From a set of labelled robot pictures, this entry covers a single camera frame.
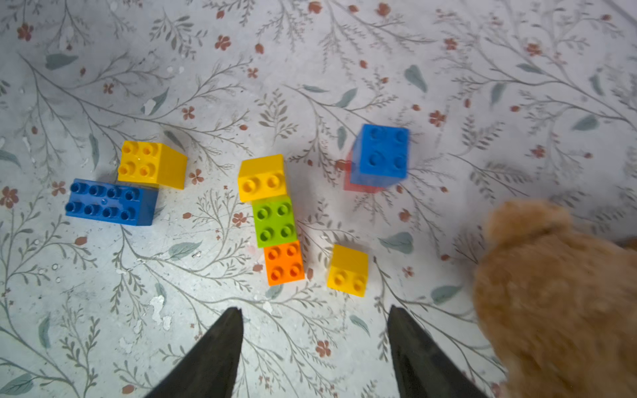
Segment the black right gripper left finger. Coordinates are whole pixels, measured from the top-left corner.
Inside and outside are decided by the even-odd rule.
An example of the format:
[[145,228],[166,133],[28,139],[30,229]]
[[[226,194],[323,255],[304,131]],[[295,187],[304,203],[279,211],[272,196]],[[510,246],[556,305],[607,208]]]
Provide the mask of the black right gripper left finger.
[[244,334],[242,311],[230,307],[148,397],[231,397]]

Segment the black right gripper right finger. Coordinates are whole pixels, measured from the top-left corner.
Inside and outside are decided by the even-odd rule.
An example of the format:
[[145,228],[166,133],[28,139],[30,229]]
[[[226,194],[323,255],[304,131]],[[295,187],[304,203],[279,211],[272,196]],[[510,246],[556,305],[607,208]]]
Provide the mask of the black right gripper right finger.
[[391,307],[388,338],[401,397],[486,398],[404,308]]

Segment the yellow small lego brick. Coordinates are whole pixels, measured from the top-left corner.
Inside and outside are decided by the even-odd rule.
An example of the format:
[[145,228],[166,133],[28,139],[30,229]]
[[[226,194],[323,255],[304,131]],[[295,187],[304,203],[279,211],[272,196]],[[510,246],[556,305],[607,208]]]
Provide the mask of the yellow small lego brick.
[[242,202],[254,202],[287,194],[282,154],[242,162],[237,177]]
[[327,286],[332,290],[364,297],[368,283],[368,255],[342,245],[333,247]]

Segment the orange lego brick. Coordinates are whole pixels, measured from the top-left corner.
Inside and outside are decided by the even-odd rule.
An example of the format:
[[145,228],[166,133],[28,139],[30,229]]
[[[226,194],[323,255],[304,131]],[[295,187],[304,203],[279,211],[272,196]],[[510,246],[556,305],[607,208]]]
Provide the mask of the orange lego brick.
[[305,270],[300,242],[265,247],[265,268],[270,286],[303,280]]

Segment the green lego brick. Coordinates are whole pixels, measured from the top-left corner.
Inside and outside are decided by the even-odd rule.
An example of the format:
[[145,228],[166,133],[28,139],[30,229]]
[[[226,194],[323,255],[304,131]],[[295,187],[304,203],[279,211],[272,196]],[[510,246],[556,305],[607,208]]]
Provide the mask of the green lego brick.
[[269,197],[252,202],[255,234],[259,248],[298,240],[290,196]]

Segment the red lego brick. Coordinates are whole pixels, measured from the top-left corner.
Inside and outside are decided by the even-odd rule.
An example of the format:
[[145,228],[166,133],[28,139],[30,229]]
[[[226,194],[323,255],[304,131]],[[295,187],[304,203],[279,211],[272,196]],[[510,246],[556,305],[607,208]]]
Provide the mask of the red lego brick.
[[345,172],[343,189],[345,191],[364,192],[367,194],[375,194],[377,192],[383,191],[382,187],[365,186],[365,185],[360,185],[360,184],[351,182],[352,165],[353,165],[352,157],[353,157],[353,153],[349,152],[345,159],[345,164],[343,166],[343,171]]

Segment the yellow square lego brick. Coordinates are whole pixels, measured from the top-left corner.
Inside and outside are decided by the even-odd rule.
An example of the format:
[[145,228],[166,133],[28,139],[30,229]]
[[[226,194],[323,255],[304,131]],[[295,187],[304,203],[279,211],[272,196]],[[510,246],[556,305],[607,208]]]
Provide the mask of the yellow square lego brick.
[[124,141],[118,180],[152,187],[184,189],[186,155],[166,144]]

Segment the small blue lego brick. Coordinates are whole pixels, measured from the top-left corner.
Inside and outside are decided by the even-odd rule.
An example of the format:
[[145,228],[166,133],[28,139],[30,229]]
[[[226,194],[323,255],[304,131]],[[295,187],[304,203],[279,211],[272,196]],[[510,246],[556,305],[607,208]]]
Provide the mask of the small blue lego brick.
[[406,179],[410,131],[364,124],[353,146],[351,182],[387,188]]

